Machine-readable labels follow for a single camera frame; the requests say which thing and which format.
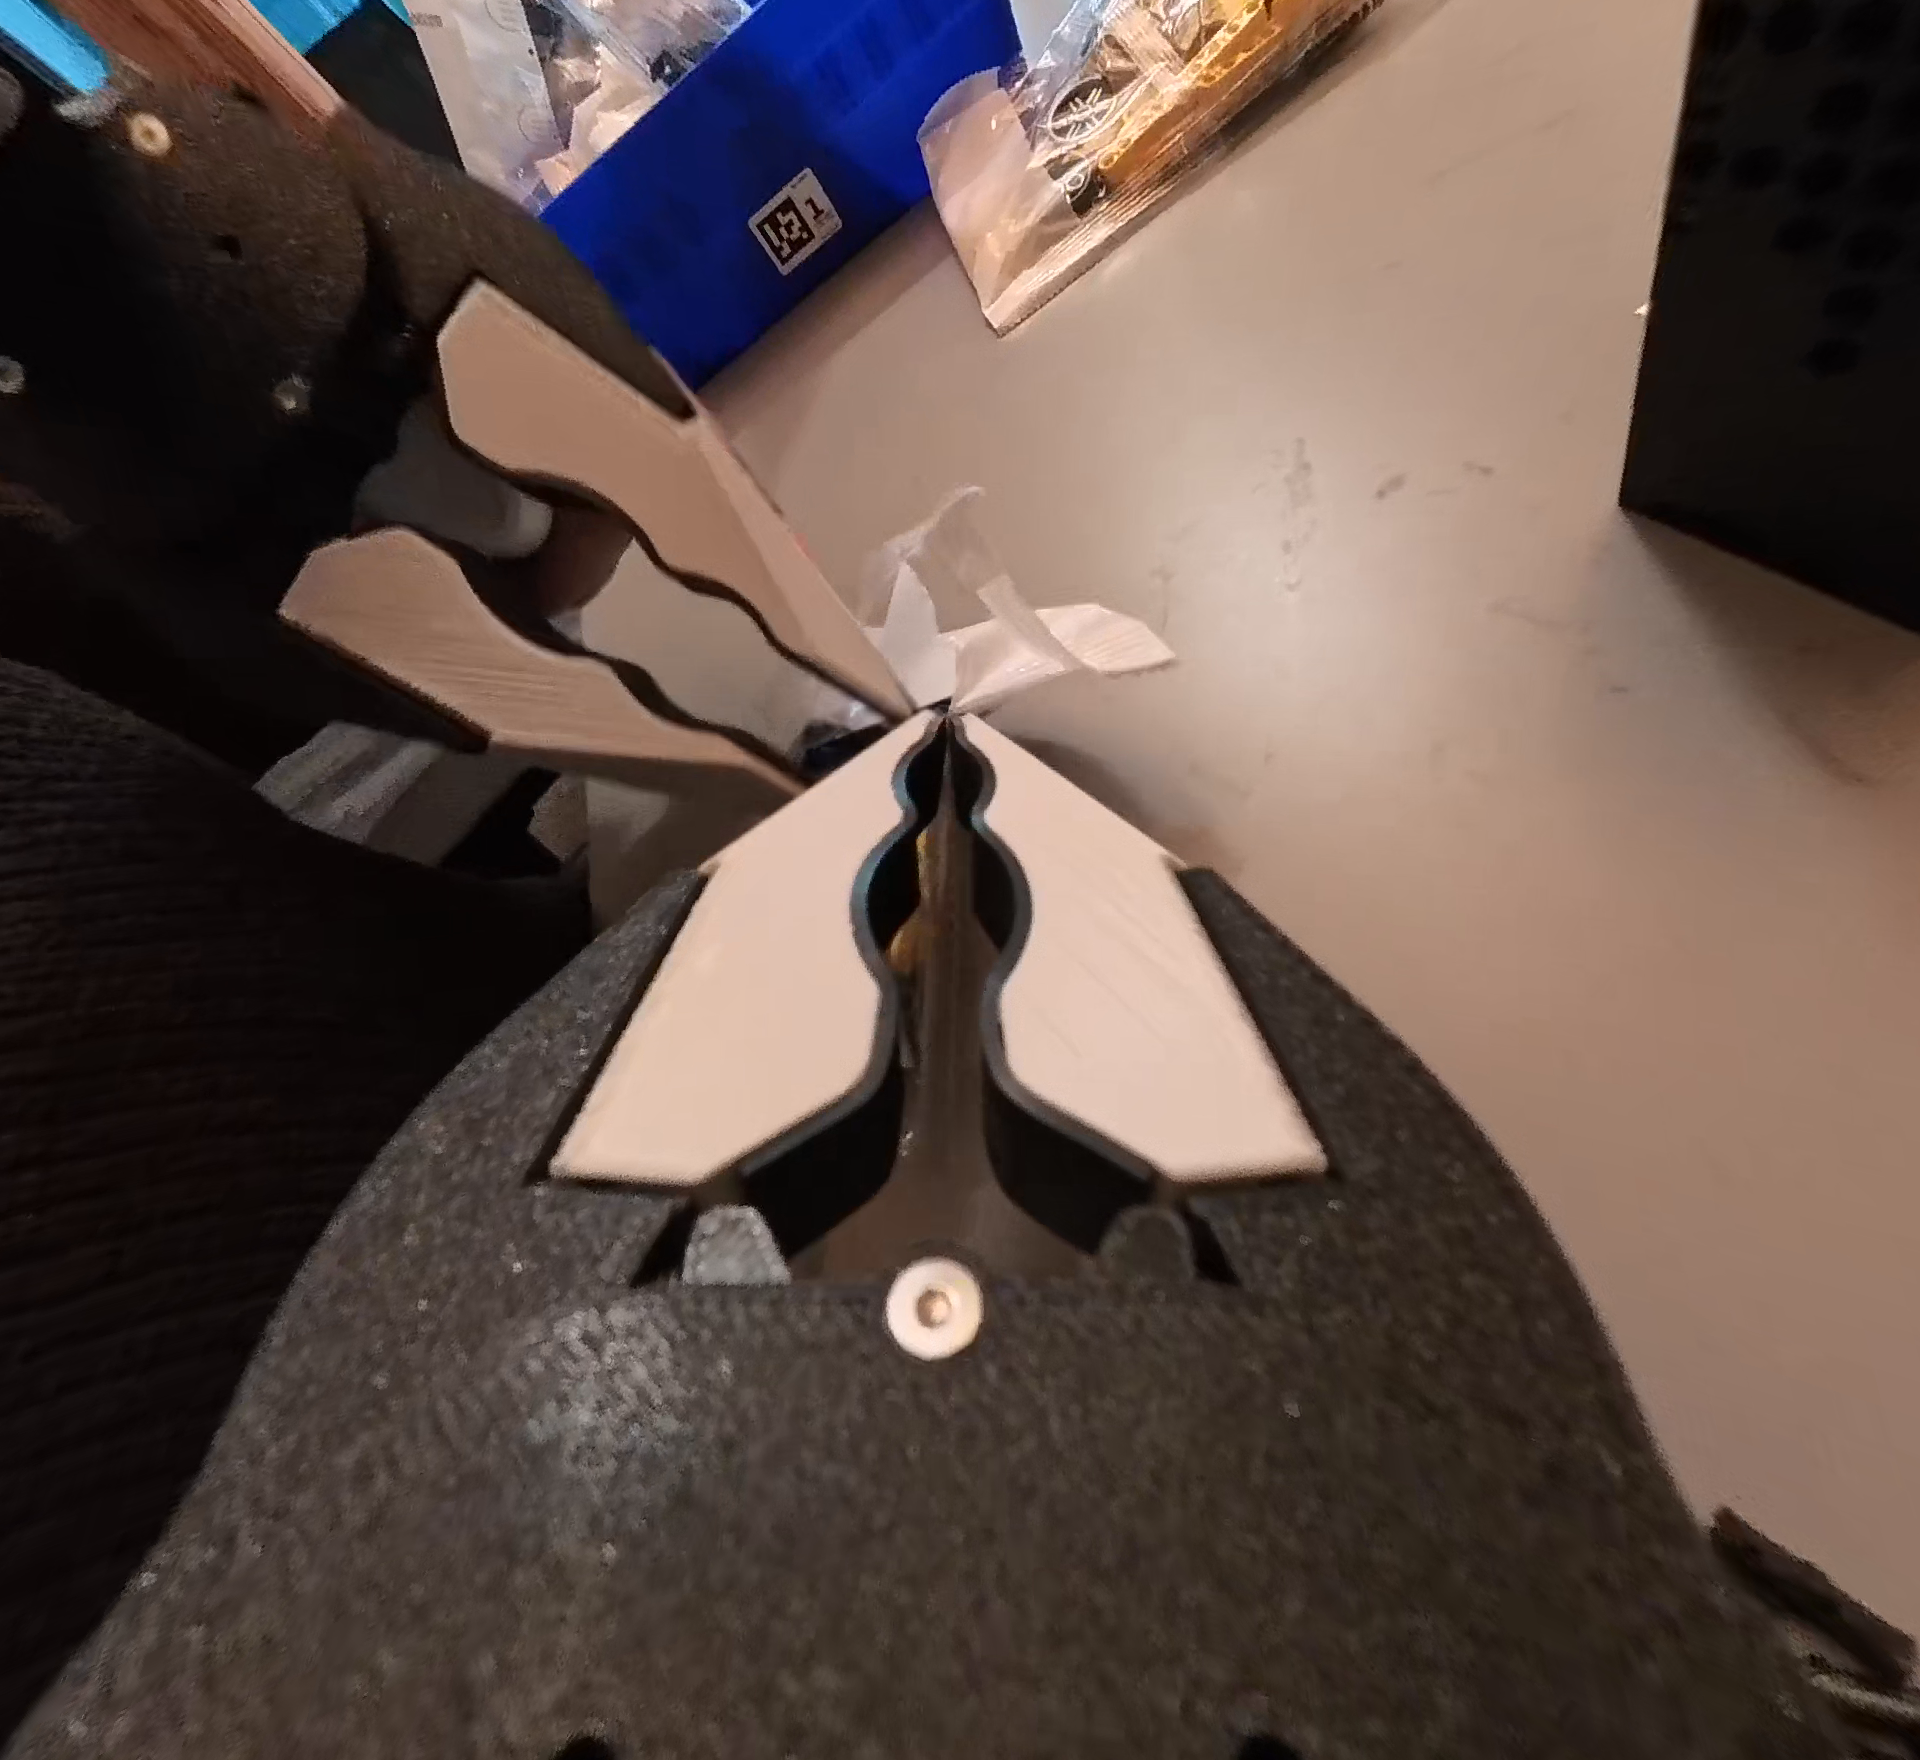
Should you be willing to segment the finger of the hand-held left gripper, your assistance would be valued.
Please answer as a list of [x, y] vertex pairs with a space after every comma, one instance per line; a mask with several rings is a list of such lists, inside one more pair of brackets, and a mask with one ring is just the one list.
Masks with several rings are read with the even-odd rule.
[[504, 475], [612, 514], [660, 573], [743, 608], [786, 661], [888, 717], [913, 701], [715, 416], [658, 401], [489, 281], [439, 335], [456, 437]]
[[486, 569], [418, 529], [378, 528], [319, 546], [279, 613], [503, 753], [660, 794], [802, 794], [770, 750], [676, 717], [635, 675], [504, 619], [474, 573]]

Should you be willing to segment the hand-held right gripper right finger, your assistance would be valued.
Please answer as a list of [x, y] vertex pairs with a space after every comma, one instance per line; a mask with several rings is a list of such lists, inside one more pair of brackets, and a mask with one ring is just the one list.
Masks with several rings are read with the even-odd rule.
[[1219, 953], [1188, 868], [981, 717], [956, 721], [981, 989], [988, 1162], [1085, 1253], [1142, 1205], [1332, 1171]]

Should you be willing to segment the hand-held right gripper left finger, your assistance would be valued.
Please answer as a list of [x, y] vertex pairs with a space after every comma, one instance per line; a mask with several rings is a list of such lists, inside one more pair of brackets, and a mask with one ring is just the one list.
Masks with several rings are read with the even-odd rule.
[[889, 944], [920, 903], [946, 729], [913, 715], [703, 866], [551, 1177], [747, 1203], [786, 1256], [881, 1191], [904, 1108]]

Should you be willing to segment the small clear parts bag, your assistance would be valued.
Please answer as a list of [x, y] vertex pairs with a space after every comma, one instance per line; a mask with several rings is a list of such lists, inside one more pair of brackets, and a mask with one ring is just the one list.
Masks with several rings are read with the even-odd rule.
[[976, 824], [988, 776], [959, 740], [1019, 691], [1173, 661], [1146, 625], [1095, 604], [1043, 608], [976, 515], [976, 488], [889, 539], [867, 600], [881, 657], [938, 714], [900, 767], [907, 824], [860, 875], [853, 927], [886, 965], [877, 1086], [738, 1181], [800, 1278], [889, 1278], [919, 1258], [1057, 1276], [1119, 1214], [1152, 1200], [1126, 1171], [1015, 1095], [998, 989], [1026, 911], [1015, 860]]

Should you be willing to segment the pile of black red pins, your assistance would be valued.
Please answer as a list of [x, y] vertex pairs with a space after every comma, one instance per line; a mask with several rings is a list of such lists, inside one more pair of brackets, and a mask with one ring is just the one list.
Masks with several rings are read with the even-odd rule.
[[1716, 1507], [1708, 1540], [1722, 1566], [1785, 1633], [1849, 1755], [1919, 1755], [1919, 1642], [1815, 1563]]

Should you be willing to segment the person's left hand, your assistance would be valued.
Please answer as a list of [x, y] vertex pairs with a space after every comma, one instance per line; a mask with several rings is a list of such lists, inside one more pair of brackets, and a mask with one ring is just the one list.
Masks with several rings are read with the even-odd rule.
[[610, 510], [585, 500], [552, 502], [547, 535], [525, 563], [540, 614], [562, 621], [585, 608], [632, 546], [632, 526]]

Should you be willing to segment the blue plastic bin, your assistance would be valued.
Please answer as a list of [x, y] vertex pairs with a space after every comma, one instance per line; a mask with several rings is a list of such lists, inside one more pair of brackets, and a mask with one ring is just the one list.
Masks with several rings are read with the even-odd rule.
[[927, 114], [1020, 48], [1010, 0], [747, 1], [540, 212], [695, 387], [927, 198]]

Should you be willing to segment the clear bag of yellow beams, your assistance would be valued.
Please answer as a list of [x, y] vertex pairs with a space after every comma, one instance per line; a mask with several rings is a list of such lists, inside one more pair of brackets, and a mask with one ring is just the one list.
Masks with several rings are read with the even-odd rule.
[[1073, 0], [1033, 58], [932, 107], [920, 151], [983, 319], [1015, 333], [1388, 0]]

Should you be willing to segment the black perforated block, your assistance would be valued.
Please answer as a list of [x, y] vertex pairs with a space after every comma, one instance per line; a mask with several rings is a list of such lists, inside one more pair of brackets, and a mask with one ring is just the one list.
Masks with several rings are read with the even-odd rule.
[[1919, 0], [1698, 0], [1620, 506], [1919, 626]]

